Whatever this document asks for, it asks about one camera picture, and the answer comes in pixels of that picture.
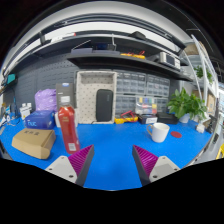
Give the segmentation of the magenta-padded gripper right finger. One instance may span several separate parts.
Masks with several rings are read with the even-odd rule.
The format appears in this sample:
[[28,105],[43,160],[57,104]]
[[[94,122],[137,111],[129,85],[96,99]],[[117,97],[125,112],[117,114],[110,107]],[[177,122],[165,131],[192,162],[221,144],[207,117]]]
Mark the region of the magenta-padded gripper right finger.
[[180,170],[168,157],[157,157],[137,145],[133,146],[132,155],[143,186]]

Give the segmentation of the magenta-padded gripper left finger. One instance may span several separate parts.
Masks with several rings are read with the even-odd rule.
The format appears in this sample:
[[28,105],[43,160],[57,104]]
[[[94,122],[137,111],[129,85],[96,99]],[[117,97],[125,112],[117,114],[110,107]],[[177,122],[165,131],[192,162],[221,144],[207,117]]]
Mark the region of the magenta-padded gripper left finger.
[[69,157],[58,157],[46,168],[46,171],[83,187],[93,156],[94,146],[90,145]]

